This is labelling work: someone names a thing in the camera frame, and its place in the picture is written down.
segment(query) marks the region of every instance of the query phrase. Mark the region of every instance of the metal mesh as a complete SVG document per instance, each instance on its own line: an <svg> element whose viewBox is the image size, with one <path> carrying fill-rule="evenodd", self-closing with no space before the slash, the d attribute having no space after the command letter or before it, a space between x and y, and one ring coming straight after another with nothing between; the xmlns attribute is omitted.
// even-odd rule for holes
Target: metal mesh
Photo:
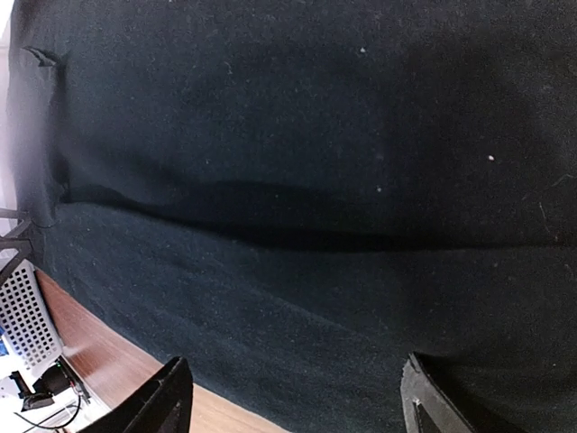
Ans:
<svg viewBox="0 0 577 433"><path fill-rule="evenodd" d="M8 344L37 379L62 354L32 265L24 261L0 288L0 326Z"/></svg>

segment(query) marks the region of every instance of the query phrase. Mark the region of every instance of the wooden desk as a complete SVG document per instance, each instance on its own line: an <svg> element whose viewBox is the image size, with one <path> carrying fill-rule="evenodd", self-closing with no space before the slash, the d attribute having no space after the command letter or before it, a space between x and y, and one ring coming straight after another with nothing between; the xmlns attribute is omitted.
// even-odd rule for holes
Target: wooden desk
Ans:
<svg viewBox="0 0 577 433"><path fill-rule="evenodd" d="M161 364L128 342L36 272L70 364L86 384L115 408L148 380ZM281 433L285 430L195 385L191 433Z"/></svg>

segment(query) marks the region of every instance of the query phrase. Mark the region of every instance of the black shirt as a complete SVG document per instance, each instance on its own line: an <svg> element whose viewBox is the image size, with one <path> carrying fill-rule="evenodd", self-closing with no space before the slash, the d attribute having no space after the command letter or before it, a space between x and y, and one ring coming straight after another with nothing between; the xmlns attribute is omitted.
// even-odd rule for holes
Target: black shirt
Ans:
<svg viewBox="0 0 577 433"><path fill-rule="evenodd" d="M573 431L575 7L16 0L35 261L293 431L403 431L413 350Z"/></svg>

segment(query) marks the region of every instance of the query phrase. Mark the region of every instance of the black cable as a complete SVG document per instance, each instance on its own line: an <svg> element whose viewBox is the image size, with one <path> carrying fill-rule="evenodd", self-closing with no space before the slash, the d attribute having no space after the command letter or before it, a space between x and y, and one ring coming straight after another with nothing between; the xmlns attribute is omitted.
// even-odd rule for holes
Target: black cable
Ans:
<svg viewBox="0 0 577 433"><path fill-rule="evenodd" d="M45 427L45 426L42 426L40 424L35 424L32 421L29 421L28 419L26 419L25 417L20 415L18 412L15 412L14 415L16 415L22 421L26 421L28 424L30 424L31 426L36 427L36 428L43 428L45 430L60 430L61 428L65 428L65 427L69 426L70 424L72 424L72 421L74 421L74 419L76 419L76 417L80 413L81 404L82 404L82 397L80 395L78 395L78 406L76 407L76 412L74 412L74 415L72 415L72 418L70 418L66 423L62 424L61 426L56 426L56 427Z"/></svg>
<svg viewBox="0 0 577 433"><path fill-rule="evenodd" d="M39 424L43 424L43 423L45 423L46 421L48 421L49 419L53 419L54 417L60 415L60 413L62 413L62 412L63 412L64 410L66 410L66 409L75 409L76 407L77 407L76 404L69 404L68 406L65 406L65 407L63 407L62 409L60 409L58 412L55 412L55 413L51 414L49 417L46 417L45 419L43 419L42 421L40 421ZM26 429L25 431L23 431L22 433L28 433L29 431L31 431L31 430L33 430L33 429L35 429L35 428L36 428L36 427L32 426L32 427Z"/></svg>

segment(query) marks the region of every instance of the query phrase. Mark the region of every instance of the black plastic piece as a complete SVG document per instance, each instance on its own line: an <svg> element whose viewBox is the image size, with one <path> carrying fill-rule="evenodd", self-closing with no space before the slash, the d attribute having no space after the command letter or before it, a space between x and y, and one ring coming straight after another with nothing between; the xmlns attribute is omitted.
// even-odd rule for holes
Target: black plastic piece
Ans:
<svg viewBox="0 0 577 433"><path fill-rule="evenodd" d="M31 223L31 219L26 213L0 208L0 218L16 219L19 222L18 225L9 233L0 236L0 252L11 249L16 250L17 252L16 256L13 257L3 269L0 269L0 287L2 287L2 285L8 281L10 275L12 275L12 272L14 272L18 265L20 265L20 263L22 263L23 260L32 252L32 244L30 241L25 239L16 239L16 237L21 235Z"/></svg>
<svg viewBox="0 0 577 433"><path fill-rule="evenodd" d="M19 372L12 372L12 374L10 374L10 379L12 379L16 383L16 386L18 387L18 390L20 391L18 393L19 398L23 399L24 397L28 397L29 395L32 395L30 388L28 388L28 385L26 384L22 375Z"/></svg>
<svg viewBox="0 0 577 433"><path fill-rule="evenodd" d="M58 364L54 364L44 372L33 385L36 392L58 395L70 388L71 380Z"/></svg>
<svg viewBox="0 0 577 433"><path fill-rule="evenodd" d="M33 395L29 395L28 397L24 398L24 402L22 405L22 412L26 412L27 410L46 408L48 406L51 406L52 404L54 404L52 394L37 392Z"/></svg>
<svg viewBox="0 0 577 433"><path fill-rule="evenodd" d="M400 392L408 433L480 433L436 386L415 354L403 369Z"/></svg>
<svg viewBox="0 0 577 433"><path fill-rule="evenodd" d="M174 358L118 408L81 433L188 433L192 392L187 361Z"/></svg>

